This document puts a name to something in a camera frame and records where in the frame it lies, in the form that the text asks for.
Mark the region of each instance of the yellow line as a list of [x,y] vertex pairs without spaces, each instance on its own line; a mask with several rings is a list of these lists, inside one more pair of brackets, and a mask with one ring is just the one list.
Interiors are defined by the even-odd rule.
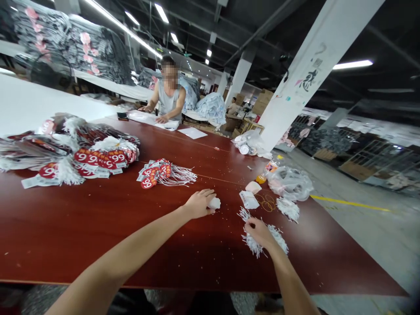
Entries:
[[385,212],[392,212],[389,209],[379,208],[379,207],[374,207],[374,206],[368,206],[368,205],[364,205],[364,204],[361,204],[361,203],[352,203],[352,202],[348,202],[348,201],[344,201],[344,200],[331,199],[331,198],[325,198],[325,197],[314,196],[314,195],[311,195],[311,197],[313,199],[319,199],[319,200],[325,200],[325,201],[330,201],[330,202],[335,202],[335,203],[348,204],[350,206],[355,206],[355,207],[363,207],[363,208],[369,208],[369,209],[373,209],[373,210],[380,210],[380,211],[385,211]]

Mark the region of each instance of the factory floor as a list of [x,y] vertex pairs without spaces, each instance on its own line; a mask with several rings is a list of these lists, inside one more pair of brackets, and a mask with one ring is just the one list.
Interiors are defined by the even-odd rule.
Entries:
[[[309,173],[315,188],[312,195],[389,209],[391,212],[316,200],[411,297],[419,297],[420,199],[358,183],[298,149],[273,153],[283,155],[287,165]],[[317,295],[313,299],[329,315],[410,314],[416,302],[356,295]]]

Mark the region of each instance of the plastic bottle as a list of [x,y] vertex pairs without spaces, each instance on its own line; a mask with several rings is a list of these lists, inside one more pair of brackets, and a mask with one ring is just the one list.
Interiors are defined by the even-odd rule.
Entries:
[[281,160],[283,160],[283,157],[279,154],[277,157],[268,162],[262,174],[258,175],[255,181],[259,184],[265,183],[267,181],[267,175],[269,173],[274,173],[278,169],[281,165]]

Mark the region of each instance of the wooden tabletop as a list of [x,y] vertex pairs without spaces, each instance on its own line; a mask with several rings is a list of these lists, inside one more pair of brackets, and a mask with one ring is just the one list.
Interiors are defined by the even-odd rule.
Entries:
[[[242,205],[239,192],[267,160],[241,155],[230,139],[213,134],[192,140],[132,121],[100,122],[141,141],[140,161],[123,174],[77,186],[27,190],[20,181],[34,172],[0,174],[0,281],[71,283],[125,237],[176,209],[195,191],[212,188],[221,200],[216,214],[178,230],[126,286],[280,291],[271,260],[264,255],[257,259],[242,241],[244,223],[237,215]],[[197,182],[142,189],[136,182],[138,171],[159,158],[194,167]],[[259,195],[266,200],[276,197],[267,186]],[[290,261],[310,294],[407,295],[314,200],[298,205],[299,224],[276,209],[267,212],[260,206],[252,214],[283,231]]]

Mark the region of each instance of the black phone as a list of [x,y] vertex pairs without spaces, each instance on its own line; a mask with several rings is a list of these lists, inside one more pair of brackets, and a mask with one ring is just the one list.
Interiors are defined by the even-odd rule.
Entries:
[[126,113],[117,113],[118,120],[125,120],[128,121],[128,116]]

